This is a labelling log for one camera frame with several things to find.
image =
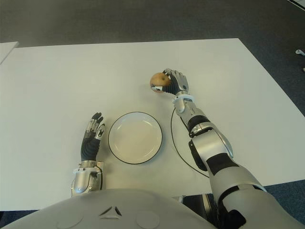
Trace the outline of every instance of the floor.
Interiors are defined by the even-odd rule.
[[[29,47],[239,38],[305,115],[305,57],[295,54],[305,50],[304,21],[305,11],[287,0],[1,0],[0,42]],[[304,183],[267,187],[303,223]]]

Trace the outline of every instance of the small white object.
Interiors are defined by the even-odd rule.
[[[132,112],[123,115],[112,125],[109,146],[121,161],[140,164],[150,160],[159,151],[162,131],[149,114]]]
[[[302,56],[305,56],[305,53],[300,49],[296,50],[295,53],[296,54],[301,54]]]

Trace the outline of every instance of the robotic hand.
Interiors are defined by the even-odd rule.
[[[209,173],[222,227],[304,228],[282,209],[246,168],[233,161],[229,141],[196,107],[194,98],[189,95],[186,77],[171,69],[165,69],[163,74],[170,82],[158,85],[157,80],[152,80],[151,89],[175,96],[173,105],[189,131],[193,158],[201,170]]]
[[[80,167],[73,172],[75,180],[71,186],[71,195],[79,195],[102,188],[102,162],[96,161],[102,134],[105,131],[105,119],[101,113],[92,116],[85,130],[81,144]]]

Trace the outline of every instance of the brown apple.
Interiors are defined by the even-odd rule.
[[[171,80],[164,73],[156,73],[152,76],[149,84],[150,86],[168,86],[171,83]]]

